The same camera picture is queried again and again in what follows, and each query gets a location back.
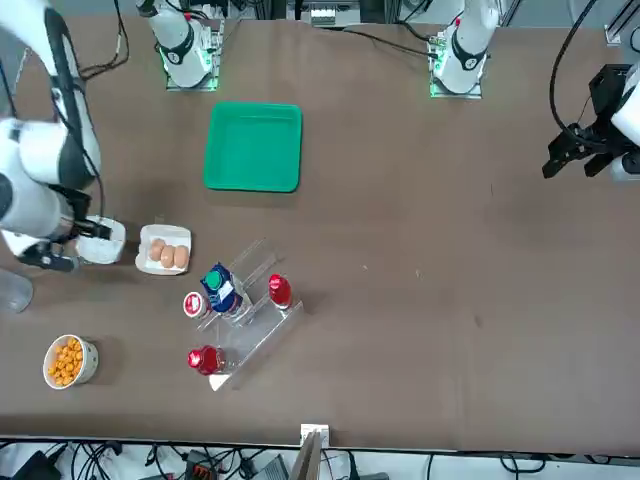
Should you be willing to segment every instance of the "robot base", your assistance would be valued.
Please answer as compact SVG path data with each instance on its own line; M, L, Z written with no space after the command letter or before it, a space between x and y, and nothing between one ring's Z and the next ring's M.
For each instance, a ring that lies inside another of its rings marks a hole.
M444 34L445 32L440 32L436 38L427 42L427 51L438 55L438 59L429 58L429 96L431 98L470 98L473 100L481 100L482 87L479 81L470 91L460 94L447 90L447 88L442 85L440 80L434 75L434 70L439 67L440 59L444 56L447 50L447 40L445 39Z
M165 88L168 92L215 92L218 90L220 84L220 60L222 57L222 46L224 43L224 24L225 21L222 19L220 20L220 27L218 30L214 30L211 27L207 27L203 30L210 33L210 37L207 35L207 39L210 38L210 40L204 42L209 48L198 49L198 55L200 55L202 64L206 65L210 70L198 85L185 88L176 84L168 74L166 60L160 53L160 58L164 64L164 71L167 72L167 83Z

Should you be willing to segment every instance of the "small red can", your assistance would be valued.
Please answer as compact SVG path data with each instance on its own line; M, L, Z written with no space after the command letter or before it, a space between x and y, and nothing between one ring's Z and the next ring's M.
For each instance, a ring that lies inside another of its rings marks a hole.
M187 361L189 366L201 375L213 375L224 369L224 351L221 348L205 345L200 349L191 350Z

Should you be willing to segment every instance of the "white bowl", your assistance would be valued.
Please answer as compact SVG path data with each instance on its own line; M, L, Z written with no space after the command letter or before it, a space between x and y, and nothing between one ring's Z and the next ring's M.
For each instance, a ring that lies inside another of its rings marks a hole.
M76 378L74 378L69 385L56 385L53 377L49 375L48 370L57 358L56 347L66 347L70 338L75 338L82 346L82 367L80 368ZM47 354L44 357L44 363L42 365L42 374L44 375L45 382L47 382L47 385L51 388L54 390L64 390L71 385L78 385L89 381L89 379L93 377L93 374L96 373L98 361L98 349L93 343L89 343L76 335L62 335L61 337L56 338L49 347L49 350L47 350Z

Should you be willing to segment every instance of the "bowl of snacks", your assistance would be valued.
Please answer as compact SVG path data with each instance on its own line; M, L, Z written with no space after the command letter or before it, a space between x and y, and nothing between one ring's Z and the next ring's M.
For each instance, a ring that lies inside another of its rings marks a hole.
M42 373L51 388L63 390L87 382L98 368L98 349L76 335L58 337L47 350Z

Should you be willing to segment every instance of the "clear cup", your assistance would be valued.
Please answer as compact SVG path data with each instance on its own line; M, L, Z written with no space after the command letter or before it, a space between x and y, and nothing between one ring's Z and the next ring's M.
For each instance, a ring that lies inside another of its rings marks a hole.
M33 285L29 280L0 268L0 311L20 313L32 298Z

